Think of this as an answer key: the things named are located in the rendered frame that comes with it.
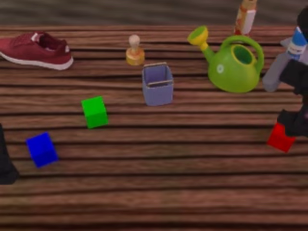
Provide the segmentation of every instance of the gray object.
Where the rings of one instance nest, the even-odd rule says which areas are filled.
[[[262,78],[263,87],[267,92],[277,90],[280,84],[280,75],[290,60],[291,57],[287,53],[277,55],[275,61]]]
[[[173,76],[167,63],[145,65],[142,91],[148,106],[169,104],[173,100]]]
[[[290,42],[291,42],[291,39],[292,38],[286,38],[286,39],[282,40],[280,42],[280,44],[287,49],[289,44],[290,44]],[[300,57],[299,61],[304,63],[304,64],[306,64],[306,65],[308,65],[308,46],[306,47],[306,50],[302,54],[302,56]]]

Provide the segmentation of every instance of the watering can handle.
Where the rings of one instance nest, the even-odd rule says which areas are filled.
[[[252,38],[249,38],[247,36],[243,36],[243,35],[234,35],[234,36],[230,36],[228,38],[226,38],[222,45],[221,45],[221,49],[225,48],[226,46],[230,45],[233,42],[244,42],[247,43],[248,45],[252,46],[258,55],[258,59],[257,59],[257,63],[255,64],[256,70],[257,72],[260,74],[264,65],[264,53],[262,50],[262,47],[256,42],[254,41]]]

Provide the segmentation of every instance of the blue cube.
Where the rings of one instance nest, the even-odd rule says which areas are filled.
[[[36,167],[42,167],[58,160],[48,132],[27,139],[26,143]]]

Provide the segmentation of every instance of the watering can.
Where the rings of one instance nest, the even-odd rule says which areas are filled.
[[[206,26],[196,28],[187,40],[199,46],[209,63],[208,77],[219,89],[232,93],[245,93],[253,90],[259,82],[264,65],[264,54],[261,46],[247,36],[230,36],[226,38],[219,51],[214,53],[207,44]],[[252,46],[258,59],[244,45]]]

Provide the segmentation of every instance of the glue bottle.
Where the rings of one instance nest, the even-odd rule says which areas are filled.
[[[301,55],[305,52],[307,41],[300,28],[297,26],[291,42],[288,46],[287,53],[295,60],[299,60]]]

